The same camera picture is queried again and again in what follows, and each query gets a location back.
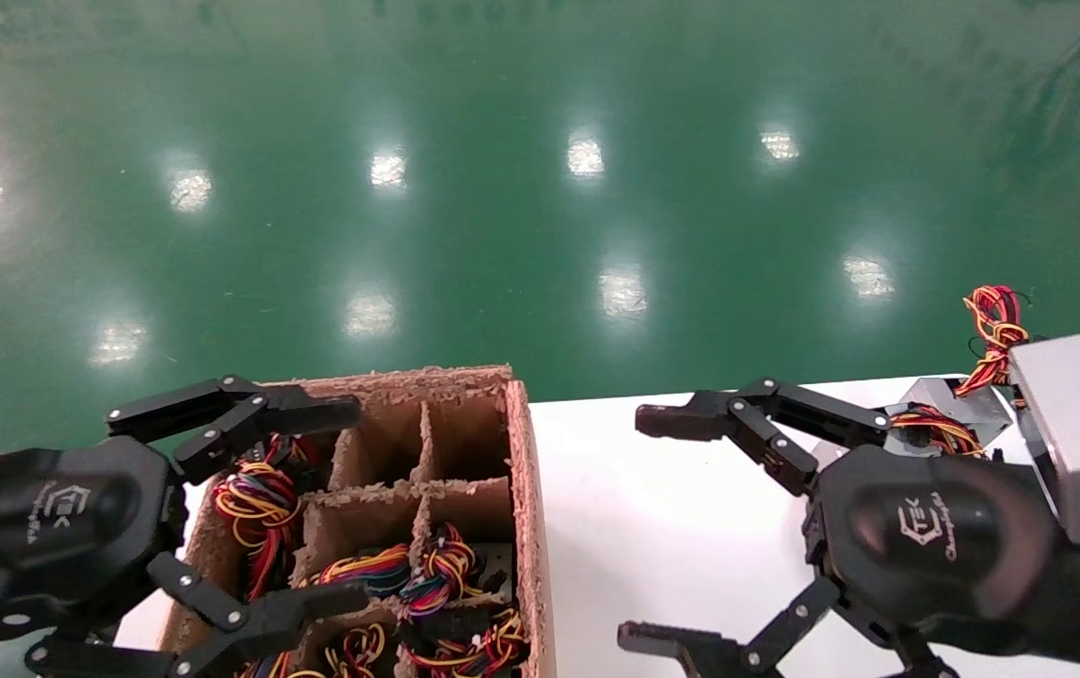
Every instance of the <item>green floor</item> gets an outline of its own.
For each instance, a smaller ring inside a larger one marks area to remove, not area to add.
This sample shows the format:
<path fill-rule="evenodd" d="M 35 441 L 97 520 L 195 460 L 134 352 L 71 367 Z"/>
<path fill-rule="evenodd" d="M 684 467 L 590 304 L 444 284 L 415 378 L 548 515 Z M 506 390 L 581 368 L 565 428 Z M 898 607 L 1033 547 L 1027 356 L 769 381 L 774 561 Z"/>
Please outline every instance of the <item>green floor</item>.
<path fill-rule="evenodd" d="M 0 0 L 0 451 L 221 372 L 949 372 L 983 283 L 1080 330 L 1080 3 Z"/>

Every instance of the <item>cardboard box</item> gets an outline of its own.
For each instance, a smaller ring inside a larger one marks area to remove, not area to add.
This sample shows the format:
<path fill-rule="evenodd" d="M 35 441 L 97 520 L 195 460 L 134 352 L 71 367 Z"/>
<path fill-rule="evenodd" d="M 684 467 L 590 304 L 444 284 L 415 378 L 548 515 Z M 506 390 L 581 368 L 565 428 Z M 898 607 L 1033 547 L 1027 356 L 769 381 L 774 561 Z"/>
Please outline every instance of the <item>cardboard box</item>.
<path fill-rule="evenodd" d="M 411 565 L 418 565 L 437 520 L 451 520 L 468 543 L 511 541 L 514 594 L 531 646 L 522 675 L 555 675 L 535 434 L 526 390 L 509 366 L 432 366 L 296 383 L 315 396 L 359 396 L 364 417 L 359 428 L 315 440 L 334 456 L 324 471 L 326 489 L 302 499 L 303 545 L 295 554 L 293 583 L 372 546 L 409 543 Z M 238 595 L 244 550 L 212 505 L 201 510 L 186 559 L 205 579 Z M 502 597 L 487 593 L 449 605 L 492 605 Z M 315 649 L 341 628 L 372 622 L 393 626 L 399 612 L 397 601 L 389 598 L 372 601 L 362 612 L 312 623 L 294 652 L 291 673 L 320 668 Z M 205 630 L 195 614 L 174 606 L 160 649 L 183 652 L 200 642 Z M 394 677 L 416 675 L 399 651 Z"/>

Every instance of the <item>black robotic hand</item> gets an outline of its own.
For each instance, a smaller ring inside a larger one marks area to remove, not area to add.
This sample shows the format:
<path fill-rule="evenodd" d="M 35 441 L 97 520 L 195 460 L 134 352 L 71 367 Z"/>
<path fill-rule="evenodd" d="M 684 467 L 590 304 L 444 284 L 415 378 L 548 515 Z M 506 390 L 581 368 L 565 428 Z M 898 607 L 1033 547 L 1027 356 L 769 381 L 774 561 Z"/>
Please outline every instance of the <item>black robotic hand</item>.
<path fill-rule="evenodd" d="M 850 451 L 820 469 L 772 422 Z M 685 407 L 643 405 L 642 433 L 729 438 L 808 497 L 802 532 L 815 580 L 750 643 L 629 622 L 621 648 L 678 660 L 690 677 L 778 678 L 778 662 L 832 609 L 895 651 L 902 678 L 957 678 L 929 643 L 1080 664 L 1080 545 L 1034 469 L 892 455 L 882 447 L 889 424 L 886 412 L 772 380 L 700 391 Z"/>
<path fill-rule="evenodd" d="M 293 648 L 308 619 L 362 608 L 363 592 L 342 586 L 244 606 L 173 556 L 184 484 L 224 471 L 272 432 L 339 431 L 359 417 L 354 396 L 226 377 L 113 409 L 110 437 L 96 446 L 0 455 L 0 640 L 56 628 L 27 655 L 46 677 L 230 675 L 242 657 Z M 199 428 L 172 459 L 147 446 Z M 156 588 L 216 628 L 205 645 L 181 657 L 84 645 Z"/>

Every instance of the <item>wire bundle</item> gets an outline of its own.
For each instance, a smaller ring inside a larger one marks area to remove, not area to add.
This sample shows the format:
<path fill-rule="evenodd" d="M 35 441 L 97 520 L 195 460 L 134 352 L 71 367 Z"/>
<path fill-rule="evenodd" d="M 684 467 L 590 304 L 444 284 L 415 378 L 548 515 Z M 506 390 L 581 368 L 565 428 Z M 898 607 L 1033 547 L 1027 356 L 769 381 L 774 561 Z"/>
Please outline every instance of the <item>wire bundle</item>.
<path fill-rule="evenodd" d="M 436 656 L 419 656 L 406 651 L 415 665 L 428 668 L 430 678 L 482 678 L 523 659 L 523 619 L 518 610 L 507 608 L 494 615 L 494 625 L 470 643 L 437 640 Z"/>
<path fill-rule="evenodd" d="M 289 446 L 289 453 L 287 453 L 287 459 L 299 461 L 308 464 L 310 467 L 319 467 L 321 464 L 321 458 L 318 453 L 318 449 L 312 443 L 308 442 L 307 438 L 299 437 L 299 435 L 282 435 L 280 433 L 272 433 L 271 440 L 268 442 L 268 459 L 276 459 L 276 456 L 281 451 L 281 447 Z"/>
<path fill-rule="evenodd" d="M 480 588 L 467 582 L 475 567 L 476 555 L 458 529 L 450 523 L 440 525 L 422 550 L 422 570 L 399 593 L 407 612 L 424 616 L 437 612 L 448 600 L 481 595 Z"/>
<path fill-rule="evenodd" d="M 342 558 L 326 566 L 312 575 L 302 586 L 332 584 L 362 580 L 368 594 L 378 597 L 392 596 L 409 580 L 409 548 L 406 544 L 390 546 L 375 556 Z"/>
<path fill-rule="evenodd" d="M 1021 326 L 1021 304 L 1017 294 L 1004 284 L 984 284 L 962 299 L 974 316 L 974 330 L 983 339 L 984 353 L 970 377 L 954 389 L 962 396 L 996 383 L 1009 383 L 1009 348 L 1027 342 L 1029 331 Z"/>
<path fill-rule="evenodd" d="M 923 425 L 929 430 L 929 443 L 941 447 L 945 455 L 975 456 L 983 458 L 983 447 L 974 432 L 957 420 L 946 417 L 932 405 L 914 403 L 906 411 L 892 416 L 892 426 L 908 429 Z"/>
<path fill-rule="evenodd" d="M 301 511 L 293 482 L 265 462 L 241 462 L 238 472 L 213 489 L 214 510 L 230 521 L 239 544 L 251 550 L 251 580 L 246 599 L 268 591 L 272 570 L 286 568 L 286 557 L 298 541 L 295 518 Z"/>

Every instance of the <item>white table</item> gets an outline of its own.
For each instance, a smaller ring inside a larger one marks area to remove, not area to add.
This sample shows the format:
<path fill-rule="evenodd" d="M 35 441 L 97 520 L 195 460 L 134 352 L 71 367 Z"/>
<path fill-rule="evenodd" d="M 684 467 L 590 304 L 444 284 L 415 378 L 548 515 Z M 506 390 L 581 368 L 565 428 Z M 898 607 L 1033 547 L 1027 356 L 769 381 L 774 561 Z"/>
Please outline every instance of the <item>white table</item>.
<path fill-rule="evenodd" d="M 863 405 L 895 402 L 915 378 L 812 389 Z M 621 622 L 717 630 L 746 642 L 808 583 L 791 498 L 730 443 L 648 438 L 639 404 L 685 404 L 689 394 L 531 405 L 552 573 L 556 665 L 562 678 L 681 678 L 673 660 L 616 645 Z M 810 435 L 788 432 L 811 450 Z M 995 446 L 1027 462 L 1009 429 Z M 199 503 L 200 491 L 197 490 Z M 161 593 L 121 624 L 118 645 L 152 648 L 170 600 Z M 1038 657 L 987 657 L 936 647 L 964 678 L 1080 678 L 1080 666 Z M 876 678 L 901 665 L 829 614 L 780 665 L 788 678 Z"/>

